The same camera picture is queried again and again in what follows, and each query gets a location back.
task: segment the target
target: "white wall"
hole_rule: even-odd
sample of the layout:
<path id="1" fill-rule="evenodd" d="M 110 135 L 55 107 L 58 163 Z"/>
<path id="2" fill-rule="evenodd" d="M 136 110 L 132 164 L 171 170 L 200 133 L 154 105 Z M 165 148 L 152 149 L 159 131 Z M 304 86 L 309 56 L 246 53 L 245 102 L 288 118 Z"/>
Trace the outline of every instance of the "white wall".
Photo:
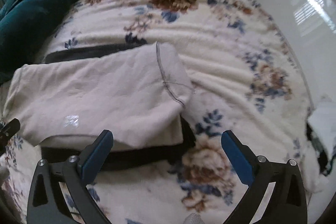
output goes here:
<path id="1" fill-rule="evenodd" d="M 315 13 L 297 24 L 294 13 L 307 0 L 257 0 L 288 39 L 303 69 L 316 106 L 322 95 L 336 102 L 336 33 Z M 336 24 L 336 1 L 323 0 L 323 10 Z"/>

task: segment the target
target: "fabric seam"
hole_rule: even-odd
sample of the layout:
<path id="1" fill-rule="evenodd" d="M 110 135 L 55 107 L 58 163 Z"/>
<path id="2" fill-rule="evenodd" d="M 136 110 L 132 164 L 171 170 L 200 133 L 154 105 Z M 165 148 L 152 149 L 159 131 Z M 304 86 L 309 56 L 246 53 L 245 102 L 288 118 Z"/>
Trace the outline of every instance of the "fabric seam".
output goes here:
<path id="1" fill-rule="evenodd" d="M 170 95 L 171 98 L 173 98 L 176 102 L 180 103 L 182 105 L 182 107 L 185 106 L 184 102 L 182 100 L 180 100 L 172 91 L 172 89 L 170 88 L 169 82 L 166 80 L 166 75 L 165 72 L 163 70 L 162 67 L 162 63 L 161 63 L 161 56 L 160 56 L 160 44 L 159 42 L 156 42 L 156 60 L 157 60 L 157 65 L 159 66 L 160 72 L 161 72 L 161 77 L 162 77 L 162 81 L 163 81 L 163 85 L 166 88 L 168 94 Z"/>

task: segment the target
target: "black strap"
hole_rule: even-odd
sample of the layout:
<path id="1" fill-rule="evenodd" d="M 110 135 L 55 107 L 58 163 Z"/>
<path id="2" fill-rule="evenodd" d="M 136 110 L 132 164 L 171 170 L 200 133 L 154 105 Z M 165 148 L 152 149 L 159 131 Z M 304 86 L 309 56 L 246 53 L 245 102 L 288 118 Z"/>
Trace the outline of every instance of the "black strap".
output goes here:
<path id="1" fill-rule="evenodd" d="M 112 152 L 108 155 L 101 170 L 125 170 L 138 167 L 151 162 L 168 160 L 173 163 L 179 160 L 182 155 L 195 146 L 196 138 L 189 127 L 189 124 L 181 117 L 183 143 L 172 146 L 148 147 L 139 150 Z M 65 161 L 72 155 L 79 155 L 80 151 L 74 149 L 60 149 L 42 147 L 42 158 L 49 163 Z"/>
<path id="2" fill-rule="evenodd" d="M 63 61 L 71 61 L 85 58 L 103 57 L 105 55 L 113 54 L 120 51 L 130 50 L 140 47 L 140 43 L 127 43 L 127 44 L 108 44 L 99 45 L 94 47 L 71 48 L 64 51 L 52 52 L 45 58 L 45 63 L 56 63 Z"/>

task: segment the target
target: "white fabric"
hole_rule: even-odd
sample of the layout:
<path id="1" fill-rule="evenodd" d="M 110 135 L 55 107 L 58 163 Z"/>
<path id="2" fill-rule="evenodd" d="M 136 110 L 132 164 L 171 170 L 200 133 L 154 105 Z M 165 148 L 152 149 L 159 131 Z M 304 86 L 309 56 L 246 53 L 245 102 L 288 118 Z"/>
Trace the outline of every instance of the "white fabric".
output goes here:
<path id="1" fill-rule="evenodd" d="M 328 160 L 332 160 L 336 149 L 336 103 L 320 102 L 308 122 L 323 144 Z"/>
<path id="2" fill-rule="evenodd" d="M 102 58 L 16 70 L 4 117 L 32 145 L 84 149 L 108 129 L 113 150 L 183 142 L 179 114 L 192 87 L 174 48 L 145 45 Z"/>
<path id="3" fill-rule="evenodd" d="M 8 178 L 9 170 L 6 167 L 0 167 L 0 185 Z"/>
<path id="4" fill-rule="evenodd" d="M 305 189 L 312 193 L 318 193 L 326 188 L 329 179 L 320 174 L 320 166 L 316 161 L 316 151 L 312 145 L 308 145 L 304 151 L 300 171 Z"/>

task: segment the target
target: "window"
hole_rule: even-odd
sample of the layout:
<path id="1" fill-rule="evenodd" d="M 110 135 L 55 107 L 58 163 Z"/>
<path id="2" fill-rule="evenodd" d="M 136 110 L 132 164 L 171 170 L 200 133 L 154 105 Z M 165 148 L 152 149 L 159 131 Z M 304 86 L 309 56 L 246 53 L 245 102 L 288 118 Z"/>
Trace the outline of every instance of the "window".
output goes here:
<path id="1" fill-rule="evenodd" d="M 323 0 L 312 0 L 317 3 L 321 8 L 324 6 Z M 298 25 L 304 22 L 308 17 L 316 13 L 315 8 L 310 3 L 305 3 L 299 10 L 294 13 L 295 21 Z"/>

